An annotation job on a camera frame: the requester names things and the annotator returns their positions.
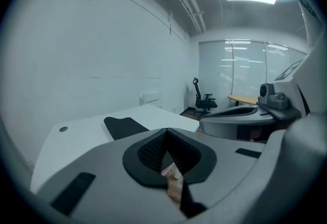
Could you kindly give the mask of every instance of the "wooden table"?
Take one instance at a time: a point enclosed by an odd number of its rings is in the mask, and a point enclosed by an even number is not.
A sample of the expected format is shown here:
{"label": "wooden table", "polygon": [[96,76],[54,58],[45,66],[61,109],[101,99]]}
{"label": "wooden table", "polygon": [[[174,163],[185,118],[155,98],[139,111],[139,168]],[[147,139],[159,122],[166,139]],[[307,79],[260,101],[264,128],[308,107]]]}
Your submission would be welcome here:
{"label": "wooden table", "polygon": [[51,129],[36,161],[30,190],[36,193],[56,172],[101,144],[113,141],[103,120],[106,117],[131,117],[149,130],[181,128],[196,132],[199,121],[189,119],[151,105],[143,105],[95,116],[87,119],[58,123]]}
{"label": "wooden table", "polygon": [[258,101],[258,98],[254,97],[246,97],[246,96],[241,96],[241,95],[229,95],[227,96],[231,100],[235,100],[235,106],[238,106],[240,102],[245,103],[245,104],[256,104]]}

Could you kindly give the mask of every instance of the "black office chair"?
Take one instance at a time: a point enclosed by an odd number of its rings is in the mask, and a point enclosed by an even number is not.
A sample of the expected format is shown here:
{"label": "black office chair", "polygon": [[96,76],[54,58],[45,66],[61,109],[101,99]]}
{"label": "black office chair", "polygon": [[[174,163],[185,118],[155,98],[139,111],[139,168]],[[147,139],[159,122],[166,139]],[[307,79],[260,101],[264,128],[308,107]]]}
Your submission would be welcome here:
{"label": "black office chair", "polygon": [[203,111],[194,111],[193,114],[195,114],[195,112],[198,112],[198,113],[201,113],[200,116],[203,116],[203,115],[209,114],[210,112],[207,112],[207,110],[210,110],[210,108],[217,107],[217,104],[214,101],[215,98],[209,98],[209,96],[211,96],[212,94],[205,94],[205,100],[201,100],[201,94],[200,94],[198,82],[199,82],[199,80],[197,78],[194,78],[193,84],[194,84],[195,90],[196,90],[195,106],[197,108],[202,108]]}

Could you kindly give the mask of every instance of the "frosted glass panel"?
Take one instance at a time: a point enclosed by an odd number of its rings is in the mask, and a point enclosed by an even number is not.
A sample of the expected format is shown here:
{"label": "frosted glass panel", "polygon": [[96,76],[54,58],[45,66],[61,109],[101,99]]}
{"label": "frosted glass panel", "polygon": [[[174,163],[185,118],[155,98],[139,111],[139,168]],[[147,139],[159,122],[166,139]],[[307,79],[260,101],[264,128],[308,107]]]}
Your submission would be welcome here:
{"label": "frosted glass panel", "polygon": [[213,94],[218,109],[229,107],[233,76],[232,45],[225,41],[200,43],[199,45],[199,88],[204,94]]}
{"label": "frosted glass panel", "polygon": [[259,96],[260,86],[266,83],[266,55],[263,42],[233,43],[233,95]]}
{"label": "frosted glass panel", "polygon": [[267,82],[272,82],[291,65],[288,47],[266,43]]}
{"label": "frosted glass panel", "polygon": [[292,64],[303,59],[306,56],[305,53],[302,53],[294,49],[290,49],[290,53],[291,53]]}

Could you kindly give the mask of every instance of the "round wooden tabletop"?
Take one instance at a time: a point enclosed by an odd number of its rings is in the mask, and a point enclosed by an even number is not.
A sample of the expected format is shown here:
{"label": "round wooden tabletop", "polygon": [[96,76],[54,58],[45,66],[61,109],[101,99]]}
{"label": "round wooden tabletop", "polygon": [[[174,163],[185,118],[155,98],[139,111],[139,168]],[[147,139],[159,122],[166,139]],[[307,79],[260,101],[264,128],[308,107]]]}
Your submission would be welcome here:
{"label": "round wooden tabletop", "polygon": [[229,95],[228,98],[246,104],[256,104],[258,101],[258,98],[246,97],[240,95]]}

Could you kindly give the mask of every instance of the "wooden floor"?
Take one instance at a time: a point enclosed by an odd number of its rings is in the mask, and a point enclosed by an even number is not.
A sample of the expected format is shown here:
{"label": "wooden floor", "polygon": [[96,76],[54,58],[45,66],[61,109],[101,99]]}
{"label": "wooden floor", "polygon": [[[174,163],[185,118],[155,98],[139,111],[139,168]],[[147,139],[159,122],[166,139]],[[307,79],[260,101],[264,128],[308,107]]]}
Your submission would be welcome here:
{"label": "wooden floor", "polygon": [[[199,120],[199,114],[198,113],[193,114],[193,112],[194,110],[187,109],[181,114],[181,116],[194,120]],[[200,127],[196,132],[200,134],[204,134],[204,132],[200,129]],[[177,208],[180,208],[182,189],[183,189],[183,176],[181,176],[178,180],[175,179],[175,171],[176,171],[176,165],[173,164],[170,167],[170,169],[165,171],[165,173],[162,173],[162,175],[165,176],[168,180],[167,194],[169,198],[172,200],[172,202]]]}

